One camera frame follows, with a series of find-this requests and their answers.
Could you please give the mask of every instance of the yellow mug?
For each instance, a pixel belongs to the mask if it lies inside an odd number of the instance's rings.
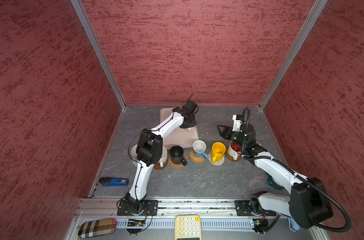
[[[222,159],[223,155],[225,154],[226,146],[221,142],[216,142],[211,147],[211,157],[212,162],[219,161]]]

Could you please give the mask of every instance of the mug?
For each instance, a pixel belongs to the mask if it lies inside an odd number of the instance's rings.
[[[204,159],[208,159],[207,154],[205,153],[206,144],[202,140],[196,140],[193,143],[193,150],[196,157],[202,157]]]
[[[233,148],[232,148],[233,142],[230,142],[229,147],[227,148],[227,153],[233,158],[234,161],[238,160],[238,156],[239,153],[237,153]]]
[[[223,155],[225,154],[226,146],[221,142],[216,142],[211,147],[211,157],[212,157],[212,163],[215,161],[219,161],[222,159]]]
[[[158,161],[160,164],[160,167],[163,167],[163,164],[167,160],[167,149],[165,147],[162,147],[162,156],[160,157],[160,160]]]
[[[138,159],[136,159],[136,157],[138,156],[138,154],[136,153],[136,147],[138,146],[138,144],[137,145],[135,145],[135,146],[133,146],[133,148],[131,148],[131,155],[134,157],[134,160],[135,161],[138,161]],[[138,163],[137,162],[135,162],[135,161],[132,161],[133,162],[133,164],[134,164],[134,166],[138,166]]]
[[[170,148],[171,161],[174,164],[181,164],[186,166],[187,162],[183,157],[183,148],[181,146],[173,146]]]

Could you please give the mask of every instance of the yellow calculator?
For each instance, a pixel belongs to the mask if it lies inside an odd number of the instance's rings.
[[[198,215],[175,218],[175,240],[202,240],[201,218]]]

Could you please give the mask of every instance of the blue stapler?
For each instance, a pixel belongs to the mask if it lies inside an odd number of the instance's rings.
[[[98,182],[104,187],[128,186],[127,178],[101,177]]]

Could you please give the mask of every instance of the beige tray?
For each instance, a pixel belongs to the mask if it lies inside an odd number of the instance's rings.
[[[163,122],[171,115],[172,109],[173,108],[162,108],[160,110],[159,123]],[[163,139],[163,146],[167,148],[167,150],[170,150],[173,146],[181,146],[182,148],[193,147],[193,143],[196,140],[199,140],[196,127],[192,127],[191,132],[189,132],[189,129],[177,127],[166,139]]]

